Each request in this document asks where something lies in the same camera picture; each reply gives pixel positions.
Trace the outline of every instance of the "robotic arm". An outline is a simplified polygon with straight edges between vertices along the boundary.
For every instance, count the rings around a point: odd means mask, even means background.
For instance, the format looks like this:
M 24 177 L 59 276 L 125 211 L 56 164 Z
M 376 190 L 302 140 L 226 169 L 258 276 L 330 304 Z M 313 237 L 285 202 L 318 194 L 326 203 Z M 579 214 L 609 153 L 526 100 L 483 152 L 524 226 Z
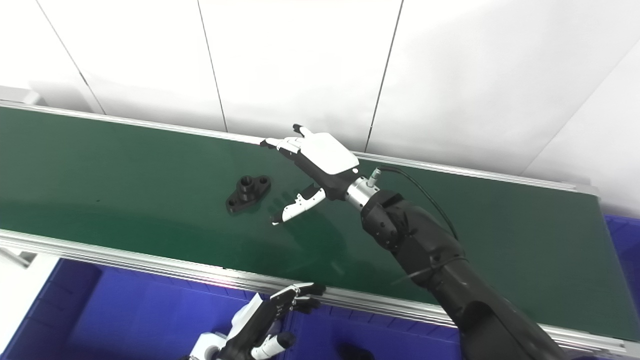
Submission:
M 358 159 L 328 133 L 294 125 L 302 137 L 267 138 L 318 185 L 275 214 L 274 225 L 312 208 L 324 198 L 343 200 L 360 212 L 363 229 L 387 249 L 418 286 L 430 291 L 460 330 L 469 360 L 560 360 L 566 355 L 536 323 L 476 274 L 460 243 L 424 209 L 399 193 L 375 186 L 380 171 L 366 179 Z

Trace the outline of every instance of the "blue crate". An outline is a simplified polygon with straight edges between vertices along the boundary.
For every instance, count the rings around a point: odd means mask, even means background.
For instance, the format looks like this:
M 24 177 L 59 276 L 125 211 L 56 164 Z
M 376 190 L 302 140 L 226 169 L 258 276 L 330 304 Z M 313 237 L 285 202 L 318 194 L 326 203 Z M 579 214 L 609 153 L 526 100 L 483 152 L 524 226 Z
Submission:
M 202 332 L 228 332 L 252 292 L 62 259 L 0 360 L 175 360 Z M 351 343 L 377 359 L 461 359 L 456 329 L 323 306 L 292 313 L 279 360 L 339 360 Z
M 640 313 L 640 220 L 614 215 L 604 218 L 636 310 Z

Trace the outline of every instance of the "white wall panel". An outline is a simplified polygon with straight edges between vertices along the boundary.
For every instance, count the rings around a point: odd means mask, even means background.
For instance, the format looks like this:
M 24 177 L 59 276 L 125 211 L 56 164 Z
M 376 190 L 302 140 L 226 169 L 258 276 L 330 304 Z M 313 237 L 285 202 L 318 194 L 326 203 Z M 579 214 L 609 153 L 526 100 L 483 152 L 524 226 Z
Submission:
M 635 0 L 405 0 L 367 152 L 519 174 L 638 19 Z
M 604 211 L 640 218 L 640 43 L 524 175 L 591 183 Z
M 49 106 L 100 112 L 35 0 L 0 0 L 0 85 L 38 92 Z
M 40 0 L 109 115 L 224 130 L 196 0 Z
M 399 0 L 201 0 L 228 129 L 369 132 Z

